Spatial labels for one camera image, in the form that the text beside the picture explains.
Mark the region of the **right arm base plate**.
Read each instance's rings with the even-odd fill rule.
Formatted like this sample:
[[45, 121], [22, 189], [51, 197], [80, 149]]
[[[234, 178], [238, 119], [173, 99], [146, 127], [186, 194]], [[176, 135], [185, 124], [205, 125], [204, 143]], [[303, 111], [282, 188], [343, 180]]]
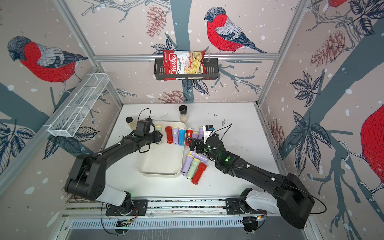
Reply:
[[266, 215], [268, 212], [264, 210], [252, 209], [244, 200], [229, 198], [225, 199], [223, 207], [228, 215]]

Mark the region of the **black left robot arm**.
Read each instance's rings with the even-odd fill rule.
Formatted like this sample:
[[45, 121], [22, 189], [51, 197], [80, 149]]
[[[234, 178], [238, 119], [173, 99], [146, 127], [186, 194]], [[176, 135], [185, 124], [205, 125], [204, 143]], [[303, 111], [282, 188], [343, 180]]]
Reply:
[[121, 206], [128, 193], [106, 183], [107, 169], [144, 146], [159, 143], [163, 134], [152, 131], [154, 127], [152, 119], [138, 121], [136, 129], [118, 143], [92, 155], [77, 156], [66, 181], [65, 192], [86, 200]]

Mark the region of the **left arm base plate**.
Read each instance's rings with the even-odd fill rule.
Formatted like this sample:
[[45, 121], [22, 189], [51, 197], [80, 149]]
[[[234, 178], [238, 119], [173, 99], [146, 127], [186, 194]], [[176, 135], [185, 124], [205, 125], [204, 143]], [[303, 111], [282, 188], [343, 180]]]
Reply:
[[125, 216], [145, 216], [148, 207], [148, 200], [129, 200], [122, 206], [114, 206], [107, 204], [107, 217], [125, 217]]

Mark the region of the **blue flashlight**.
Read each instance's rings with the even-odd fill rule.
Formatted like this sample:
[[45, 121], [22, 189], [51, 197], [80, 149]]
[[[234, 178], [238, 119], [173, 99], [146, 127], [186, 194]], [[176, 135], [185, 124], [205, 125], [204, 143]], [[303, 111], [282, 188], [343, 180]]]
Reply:
[[185, 145], [185, 135], [186, 135], [186, 129], [179, 128], [179, 146]]

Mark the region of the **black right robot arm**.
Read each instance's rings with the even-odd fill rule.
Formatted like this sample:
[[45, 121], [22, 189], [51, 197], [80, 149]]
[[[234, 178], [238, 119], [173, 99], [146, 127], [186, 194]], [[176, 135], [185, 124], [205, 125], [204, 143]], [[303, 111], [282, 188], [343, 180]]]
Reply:
[[248, 163], [228, 152], [218, 134], [206, 141], [187, 138], [187, 142], [191, 151], [205, 154], [220, 172], [246, 180], [269, 193], [277, 201], [282, 218], [291, 226], [304, 229], [315, 200], [297, 176], [275, 174]]

